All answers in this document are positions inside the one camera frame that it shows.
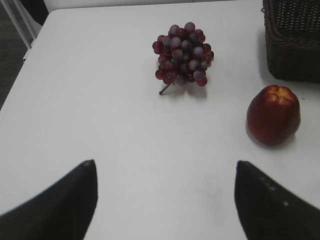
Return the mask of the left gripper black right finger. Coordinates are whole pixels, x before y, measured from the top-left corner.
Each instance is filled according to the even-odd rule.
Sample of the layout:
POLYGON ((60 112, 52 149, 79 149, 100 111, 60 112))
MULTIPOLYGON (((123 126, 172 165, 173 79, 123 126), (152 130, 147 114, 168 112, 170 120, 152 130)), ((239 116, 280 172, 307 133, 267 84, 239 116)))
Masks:
POLYGON ((249 161, 237 162, 234 202, 249 240, 320 238, 320 210, 249 161))

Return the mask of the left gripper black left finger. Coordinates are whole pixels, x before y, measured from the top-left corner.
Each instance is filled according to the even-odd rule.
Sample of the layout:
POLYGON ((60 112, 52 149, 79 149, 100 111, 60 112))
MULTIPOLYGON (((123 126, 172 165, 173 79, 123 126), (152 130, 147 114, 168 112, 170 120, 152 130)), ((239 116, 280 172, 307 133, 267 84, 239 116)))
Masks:
POLYGON ((98 202, 98 175, 93 159, 32 199, 0 216, 2 240, 82 240, 98 202))

